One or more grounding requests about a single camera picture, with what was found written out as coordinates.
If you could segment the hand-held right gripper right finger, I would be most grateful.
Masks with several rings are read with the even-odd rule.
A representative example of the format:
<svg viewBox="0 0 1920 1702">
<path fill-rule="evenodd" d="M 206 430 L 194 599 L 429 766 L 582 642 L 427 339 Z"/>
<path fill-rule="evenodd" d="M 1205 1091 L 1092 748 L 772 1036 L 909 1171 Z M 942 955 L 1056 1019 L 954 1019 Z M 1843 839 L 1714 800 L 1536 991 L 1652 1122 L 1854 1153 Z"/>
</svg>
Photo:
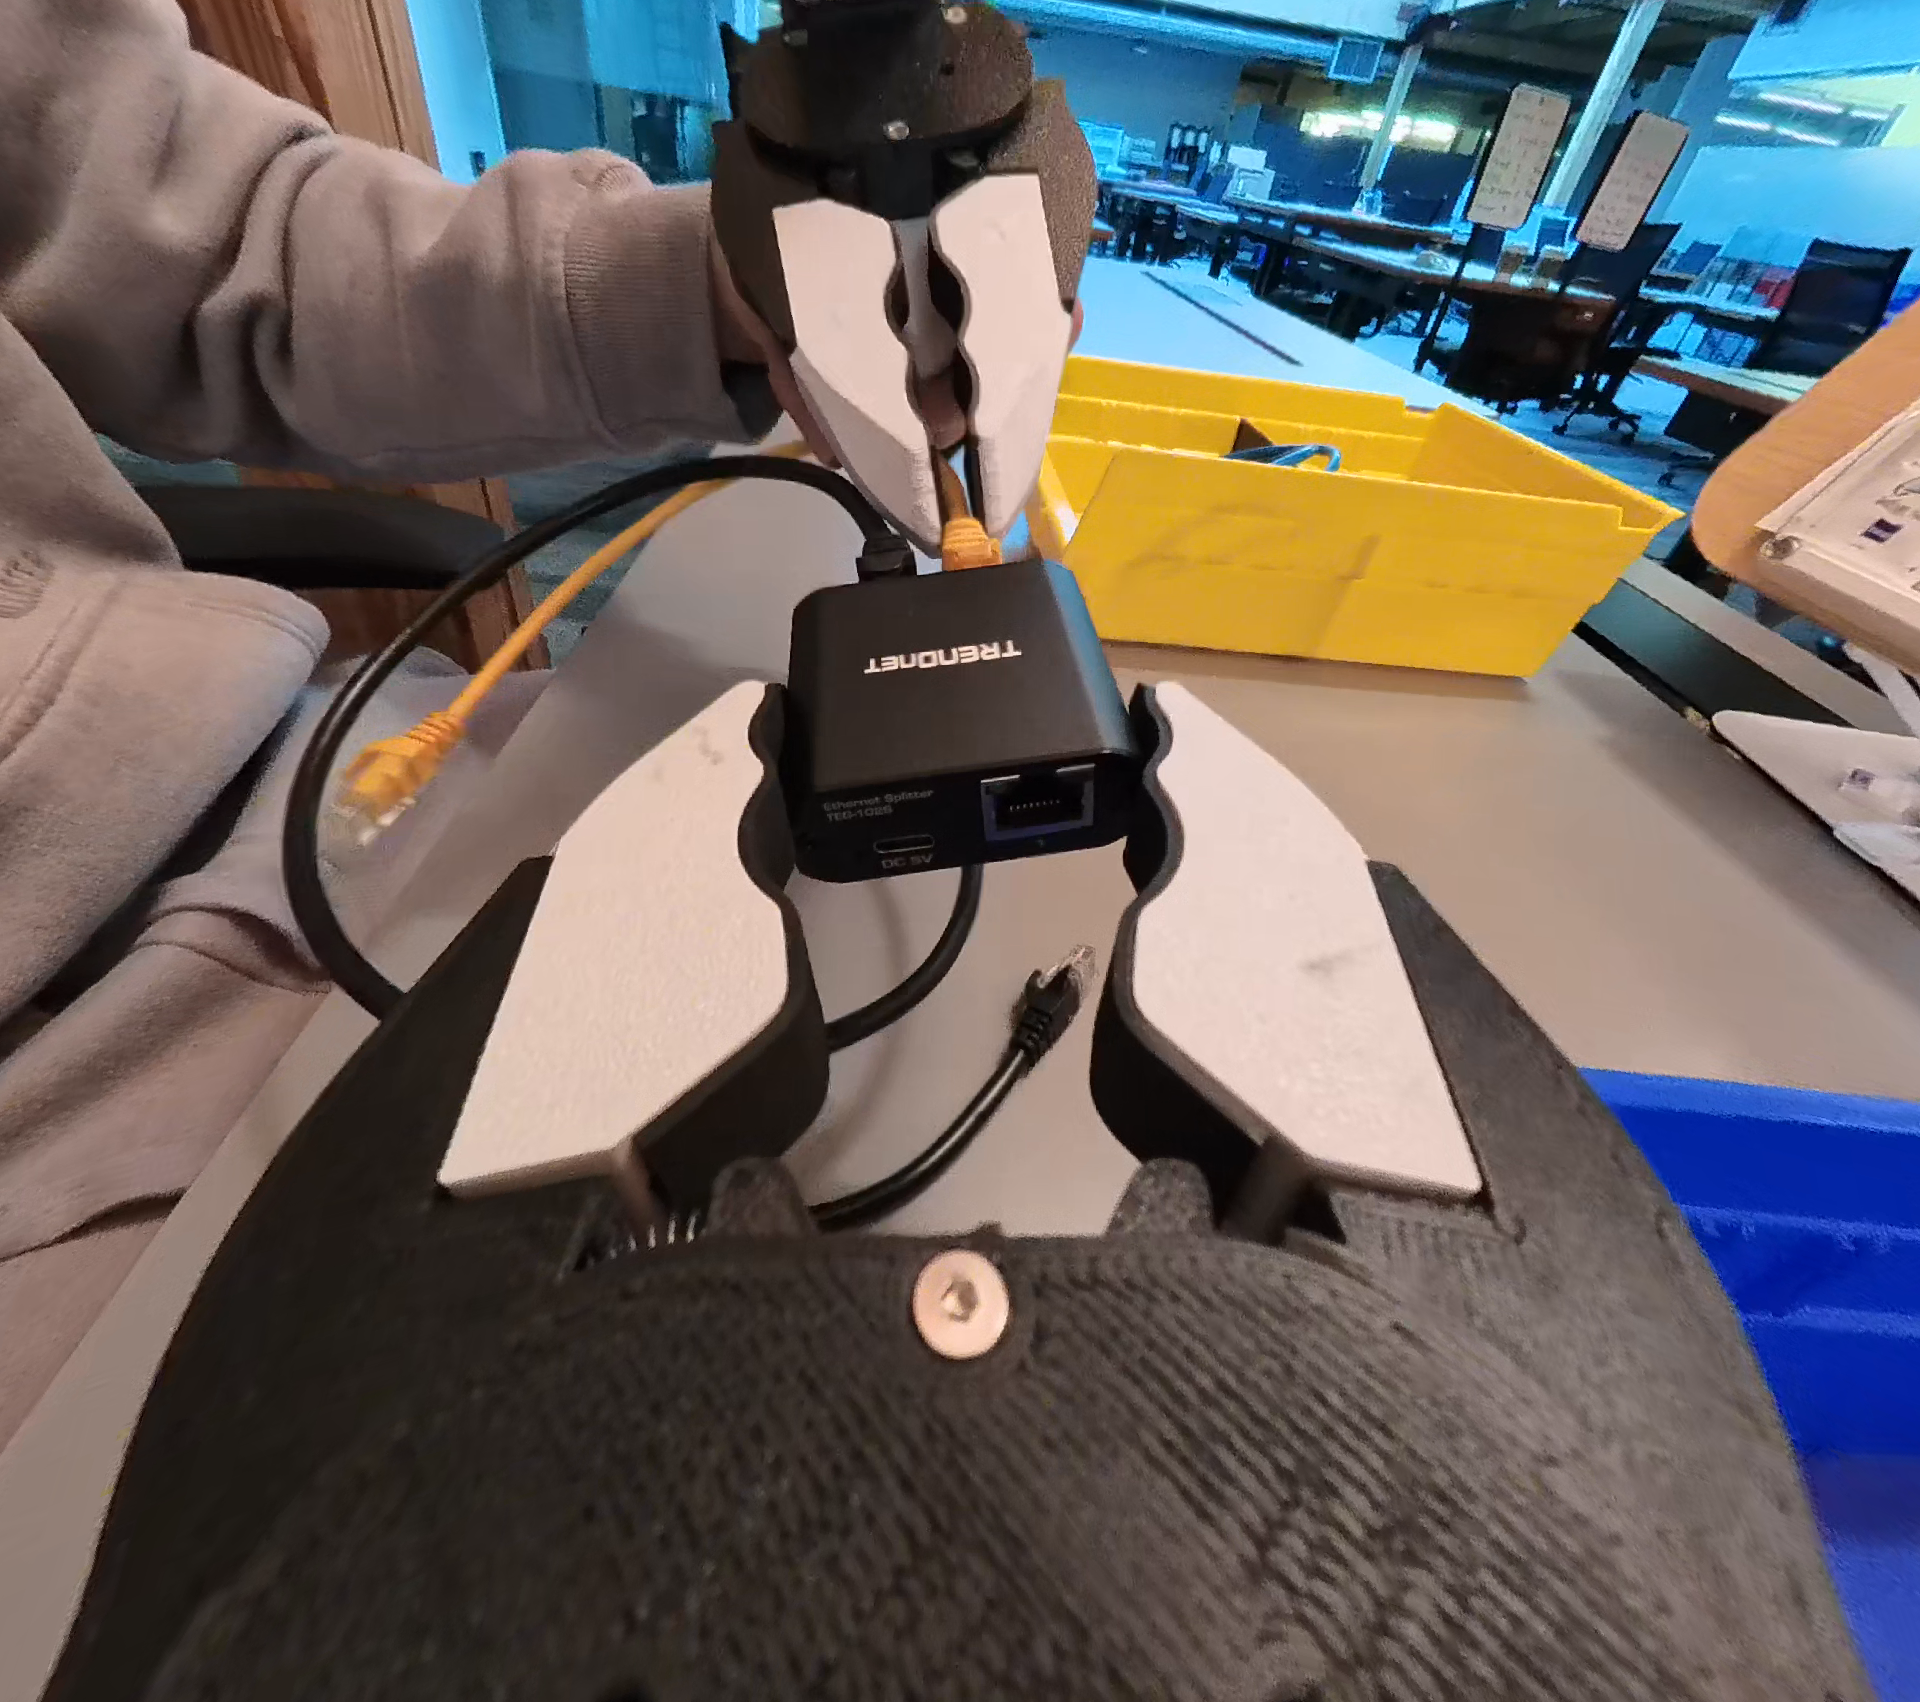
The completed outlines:
<svg viewBox="0 0 1920 1702">
<path fill-rule="evenodd" d="M 1371 861 L 1310 781 L 1179 681 L 1141 685 L 1141 802 L 1092 1103 L 1240 1241 L 1344 1241 L 1343 1201 L 1486 1219 L 1486 1172 Z"/>
</svg>

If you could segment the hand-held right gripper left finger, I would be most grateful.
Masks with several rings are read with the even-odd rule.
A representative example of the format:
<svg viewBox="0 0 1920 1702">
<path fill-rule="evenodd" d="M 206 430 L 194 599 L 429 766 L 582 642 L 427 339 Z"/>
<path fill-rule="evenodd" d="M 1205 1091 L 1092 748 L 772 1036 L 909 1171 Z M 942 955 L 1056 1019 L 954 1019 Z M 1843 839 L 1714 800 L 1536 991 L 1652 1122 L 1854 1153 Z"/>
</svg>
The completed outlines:
<svg viewBox="0 0 1920 1702">
<path fill-rule="evenodd" d="M 555 845 L 439 1184 L 483 1200 L 606 1179 L 706 1208 L 830 1093 L 827 1018 L 781 791 L 783 689 L 741 681 Z"/>
</svg>

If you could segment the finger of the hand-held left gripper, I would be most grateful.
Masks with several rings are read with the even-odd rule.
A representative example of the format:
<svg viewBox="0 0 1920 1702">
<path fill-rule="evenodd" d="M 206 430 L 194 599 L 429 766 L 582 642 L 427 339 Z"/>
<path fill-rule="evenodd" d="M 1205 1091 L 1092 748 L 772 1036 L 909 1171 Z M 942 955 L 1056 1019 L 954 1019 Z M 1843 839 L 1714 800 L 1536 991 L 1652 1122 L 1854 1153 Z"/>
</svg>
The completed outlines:
<svg viewBox="0 0 1920 1702">
<path fill-rule="evenodd" d="M 982 176 L 931 212 L 936 282 L 970 370 L 970 453 L 981 521 L 1011 530 L 1033 489 L 1073 339 L 1039 176 Z"/>
<path fill-rule="evenodd" d="M 810 412 L 843 472 L 916 549 L 939 552 L 940 480 L 886 300 L 901 272 L 894 226 L 836 199 L 783 205 L 772 226 Z"/>
</svg>

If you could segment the black ethernet splitter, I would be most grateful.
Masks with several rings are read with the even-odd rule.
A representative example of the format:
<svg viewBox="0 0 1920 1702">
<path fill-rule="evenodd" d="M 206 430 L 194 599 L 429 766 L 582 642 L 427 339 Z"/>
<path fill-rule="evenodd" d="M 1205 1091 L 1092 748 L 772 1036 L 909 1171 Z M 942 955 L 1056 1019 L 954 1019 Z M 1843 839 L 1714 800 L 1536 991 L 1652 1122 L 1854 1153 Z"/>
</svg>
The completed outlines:
<svg viewBox="0 0 1920 1702">
<path fill-rule="evenodd" d="M 1141 739 L 1072 571 L 860 580 L 791 617 L 781 781 L 820 882 L 1120 841 Z"/>
</svg>

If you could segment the person's left forearm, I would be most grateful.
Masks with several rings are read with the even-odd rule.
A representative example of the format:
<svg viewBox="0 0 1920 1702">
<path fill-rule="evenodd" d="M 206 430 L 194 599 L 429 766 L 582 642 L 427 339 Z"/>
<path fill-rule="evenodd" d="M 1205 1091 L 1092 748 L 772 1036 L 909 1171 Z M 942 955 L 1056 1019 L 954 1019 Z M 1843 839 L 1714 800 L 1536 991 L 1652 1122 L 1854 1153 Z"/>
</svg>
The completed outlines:
<svg viewBox="0 0 1920 1702">
<path fill-rule="evenodd" d="M 723 311 L 706 188 L 605 154 L 455 184 L 304 145 L 161 262 L 142 338 L 82 398 L 161 459 L 473 480 L 750 445 L 777 417 Z"/>
</svg>

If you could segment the grey desk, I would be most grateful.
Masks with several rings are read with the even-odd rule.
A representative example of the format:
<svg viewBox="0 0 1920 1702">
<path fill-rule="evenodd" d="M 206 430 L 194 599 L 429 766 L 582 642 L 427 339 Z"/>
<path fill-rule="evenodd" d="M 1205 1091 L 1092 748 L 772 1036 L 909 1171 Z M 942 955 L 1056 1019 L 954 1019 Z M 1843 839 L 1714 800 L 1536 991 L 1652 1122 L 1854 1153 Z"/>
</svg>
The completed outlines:
<svg viewBox="0 0 1920 1702">
<path fill-rule="evenodd" d="M 736 680 L 770 680 L 793 601 L 841 580 L 851 523 L 825 499 L 742 483 L 651 541 L 486 770 L 451 770 L 444 833 L 371 937 L 395 979 L 427 969 L 527 855 Z M 1120 649 L 1124 685 L 1179 680 L 1403 869 L 1579 1066 L 1916 1101 L 1916 909 L 1774 785 L 1590 645 L 1531 680 Z M 830 1012 L 912 969 L 945 873 L 875 891 L 801 883 Z M 1112 943 L 1120 850 L 987 873 L 951 979 L 836 1063 L 796 1156 L 812 1197 L 922 1147 L 987 1076 L 1025 975 Z M 1132 1157 L 1084 1082 L 1092 1016 L 930 1196 L 889 1224 L 1099 1230 Z M 129 1428 L 181 1312 L 279 1145 L 364 1038 L 316 1016 L 202 1181 L 137 1259 L 5 1451 L 5 1697 L 40 1697 L 85 1591 Z"/>
</svg>

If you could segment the person's left hand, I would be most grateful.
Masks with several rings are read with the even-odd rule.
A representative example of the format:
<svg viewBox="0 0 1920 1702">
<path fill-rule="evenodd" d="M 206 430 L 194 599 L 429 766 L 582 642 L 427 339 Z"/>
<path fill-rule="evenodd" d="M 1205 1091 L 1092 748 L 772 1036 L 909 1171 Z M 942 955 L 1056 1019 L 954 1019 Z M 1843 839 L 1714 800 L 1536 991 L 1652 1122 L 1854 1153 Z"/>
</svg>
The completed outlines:
<svg viewBox="0 0 1920 1702">
<path fill-rule="evenodd" d="M 709 295 L 721 380 L 741 427 L 752 439 L 763 439 L 776 421 L 790 420 L 812 456 L 833 466 L 836 453 L 812 412 L 790 352 L 733 282 L 716 242 L 709 245 Z"/>
</svg>

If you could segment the white table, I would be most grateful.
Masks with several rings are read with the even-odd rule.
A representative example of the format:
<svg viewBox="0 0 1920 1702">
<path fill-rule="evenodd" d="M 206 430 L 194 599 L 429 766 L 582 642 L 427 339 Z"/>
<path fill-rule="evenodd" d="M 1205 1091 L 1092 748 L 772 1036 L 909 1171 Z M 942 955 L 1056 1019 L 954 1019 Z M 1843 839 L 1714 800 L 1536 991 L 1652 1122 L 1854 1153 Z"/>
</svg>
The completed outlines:
<svg viewBox="0 0 1920 1702">
<path fill-rule="evenodd" d="M 1081 308 L 1075 356 L 1387 392 L 1412 411 L 1442 402 L 1485 411 L 1433 375 L 1413 373 L 1412 339 L 1341 339 L 1200 266 L 1095 256 L 1081 272 Z"/>
</svg>

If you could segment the long dark background table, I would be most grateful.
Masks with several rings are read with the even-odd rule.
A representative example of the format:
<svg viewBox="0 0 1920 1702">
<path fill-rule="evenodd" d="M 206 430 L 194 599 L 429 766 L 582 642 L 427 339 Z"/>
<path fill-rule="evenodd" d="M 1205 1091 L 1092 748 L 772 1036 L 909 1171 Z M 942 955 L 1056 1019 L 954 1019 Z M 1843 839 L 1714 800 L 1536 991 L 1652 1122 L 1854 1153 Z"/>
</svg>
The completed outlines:
<svg viewBox="0 0 1920 1702">
<path fill-rule="evenodd" d="M 1176 286 L 1240 284 L 1257 301 L 1310 308 L 1341 339 L 1401 311 L 1435 324 L 1451 304 L 1486 300 L 1562 301 L 1590 322 L 1611 319 L 1620 345 L 1652 339 L 1675 318 L 1763 338 L 1786 311 L 1785 298 L 1710 291 L 1657 266 L 1629 276 L 1611 254 L 1509 254 L 1503 239 L 1476 250 L 1447 229 L 1422 245 L 1417 226 L 1355 211 L 1214 202 L 1169 181 L 1104 180 L 1095 229 L 1116 257 L 1169 271 Z"/>
</svg>

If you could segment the yellow plastic bin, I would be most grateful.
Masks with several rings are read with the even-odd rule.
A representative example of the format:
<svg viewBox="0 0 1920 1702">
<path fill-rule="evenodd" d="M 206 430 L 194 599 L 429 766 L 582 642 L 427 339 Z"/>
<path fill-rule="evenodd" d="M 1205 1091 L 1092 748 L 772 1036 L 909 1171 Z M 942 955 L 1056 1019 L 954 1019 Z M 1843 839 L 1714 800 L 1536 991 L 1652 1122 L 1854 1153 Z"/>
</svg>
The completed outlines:
<svg viewBox="0 0 1920 1702">
<path fill-rule="evenodd" d="M 1523 680 L 1677 510 L 1454 402 L 1072 356 L 1029 521 L 1112 642 Z"/>
</svg>

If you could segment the white standing whiteboard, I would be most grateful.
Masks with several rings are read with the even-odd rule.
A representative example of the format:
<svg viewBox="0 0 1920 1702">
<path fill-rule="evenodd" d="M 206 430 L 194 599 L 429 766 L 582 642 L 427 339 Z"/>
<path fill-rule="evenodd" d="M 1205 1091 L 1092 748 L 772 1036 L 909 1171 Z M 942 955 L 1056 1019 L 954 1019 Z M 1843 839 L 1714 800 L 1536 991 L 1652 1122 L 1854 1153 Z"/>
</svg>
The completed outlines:
<svg viewBox="0 0 1920 1702">
<path fill-rule="evenodd" d="M 1570 112 L 1571 97 L 1562 91 L 1529 81 L 1514 86 L 1476 168 L 1463 211 L 1470 226 L 1515 231 L 1529 221 Z"/>
<path fill-rule="evenodd" d="M 1627 248 L 1689 140 L 1692 129 L 1685 122 L 1636 110 L 1574 226 L 1576 246 L 1607 254 Z"/>
</svg>

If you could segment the white stand base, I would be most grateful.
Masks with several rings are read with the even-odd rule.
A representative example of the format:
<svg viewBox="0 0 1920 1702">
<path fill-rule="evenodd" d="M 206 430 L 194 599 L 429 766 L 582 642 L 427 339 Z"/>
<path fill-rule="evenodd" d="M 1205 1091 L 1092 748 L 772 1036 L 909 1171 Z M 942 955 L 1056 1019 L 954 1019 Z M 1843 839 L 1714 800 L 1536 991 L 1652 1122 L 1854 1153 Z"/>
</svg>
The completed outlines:
<svg viewBox="0 0 1920 1702">
<path fill-rule="evenodd" d="M 1919 900 L 1919 686 L 1871 652 L 1856 655 L 1883 691 L 1899 730 L 1723 710 L 1715 738 L 1829 827 L 1833 839 Z"/>
</svg>

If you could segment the person in grey hoodie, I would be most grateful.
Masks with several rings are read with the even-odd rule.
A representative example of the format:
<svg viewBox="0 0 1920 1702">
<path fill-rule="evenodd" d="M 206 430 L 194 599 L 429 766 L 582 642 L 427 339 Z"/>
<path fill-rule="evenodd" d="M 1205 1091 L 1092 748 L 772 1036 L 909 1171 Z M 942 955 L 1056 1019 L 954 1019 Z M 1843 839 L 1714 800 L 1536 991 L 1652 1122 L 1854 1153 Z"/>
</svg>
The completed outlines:
<svg viewBox="0 0 1920 1702">
<path fill-rule="evenodd" d="M 324 620 L 191 572 L 82 409 L 166 242 L 304 145 L 386 154 L 172 0 L 5 0 L 7 1441 L 321 992 L 231 788 L 275 776 Z"/>
</svg>

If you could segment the blue plastic bin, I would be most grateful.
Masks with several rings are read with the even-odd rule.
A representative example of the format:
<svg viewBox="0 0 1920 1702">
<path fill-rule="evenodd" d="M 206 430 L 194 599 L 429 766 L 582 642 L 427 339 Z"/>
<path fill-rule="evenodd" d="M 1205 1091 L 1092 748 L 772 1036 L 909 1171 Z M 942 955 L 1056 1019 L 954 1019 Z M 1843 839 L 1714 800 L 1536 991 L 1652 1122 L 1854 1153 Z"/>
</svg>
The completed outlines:
<svg viewBox="0 0 1920 1702">
<path fill-rule="evenodd" d="M 1919 1106 L 1627 1070 L 1590 1085 L 1726 1288 L 1880 1697 L 1919 1696 Z"/>
</svg>

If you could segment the wooden document board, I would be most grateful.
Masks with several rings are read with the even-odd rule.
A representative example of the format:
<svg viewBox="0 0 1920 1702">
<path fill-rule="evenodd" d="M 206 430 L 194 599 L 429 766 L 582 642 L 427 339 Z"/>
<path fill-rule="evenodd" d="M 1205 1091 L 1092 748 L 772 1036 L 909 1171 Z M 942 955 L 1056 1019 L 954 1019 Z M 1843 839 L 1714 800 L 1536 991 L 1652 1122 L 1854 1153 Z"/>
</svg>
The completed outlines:
<svg viewBox="0 0 1920 1702">
<path fill-rule="evenodd" d="M 1880 610 L 1857 610 L 1833 586 L 1763 555 L 1763 519 L 1857 451 L 1919 398 L 1919 307 L 1887 322 L 1809 392 L 1740 445 L 1700 489 L 1692 538 L 1731 580 L 1916 675 L 1919 636 Z"/>
</svg>

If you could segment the white paper sheet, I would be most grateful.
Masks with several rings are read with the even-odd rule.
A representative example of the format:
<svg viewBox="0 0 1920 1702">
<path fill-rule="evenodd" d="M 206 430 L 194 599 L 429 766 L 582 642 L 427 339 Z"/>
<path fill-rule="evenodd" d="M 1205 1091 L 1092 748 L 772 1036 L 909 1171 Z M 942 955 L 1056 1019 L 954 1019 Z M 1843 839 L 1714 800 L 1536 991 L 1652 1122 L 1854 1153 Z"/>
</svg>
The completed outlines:
<svg viewBox="0 0 1920 1702">
<path fill-rule="evenodd" d="M 1761 571 L 1919 628 L 1919 406 L 1884 421 L 1761 528 Z"/>
</svg>

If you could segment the black mesh office chair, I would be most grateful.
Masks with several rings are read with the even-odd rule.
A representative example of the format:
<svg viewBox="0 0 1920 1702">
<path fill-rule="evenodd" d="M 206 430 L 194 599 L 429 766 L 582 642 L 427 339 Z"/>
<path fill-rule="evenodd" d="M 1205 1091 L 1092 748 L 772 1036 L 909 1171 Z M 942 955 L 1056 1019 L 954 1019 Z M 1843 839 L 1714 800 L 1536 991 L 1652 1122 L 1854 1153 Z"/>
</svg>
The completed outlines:
<svg viewBox="0 0 1920 1702">
<path fill-rule="evenodd" d="M 1884 324 L 1909 260 L 1909 248 L 1813 239 L 1744 367 L 1825 378 Z"/>
</svg>

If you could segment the black desk edge rail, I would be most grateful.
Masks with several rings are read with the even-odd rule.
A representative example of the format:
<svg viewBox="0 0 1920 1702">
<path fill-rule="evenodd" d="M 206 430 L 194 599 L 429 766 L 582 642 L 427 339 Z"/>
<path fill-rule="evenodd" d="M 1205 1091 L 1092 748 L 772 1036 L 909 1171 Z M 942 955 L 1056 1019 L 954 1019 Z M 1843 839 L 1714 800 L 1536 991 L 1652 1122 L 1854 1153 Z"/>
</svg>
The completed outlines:
<svg viewBox="0 0 1920 1702">
<path fill-rule="evenodd" d="M 1877 689 L 1660 561 L 1636 559 L 1574 636 L 1702 727 L 1761 712 L 1903 733 Z"/>
</svg>

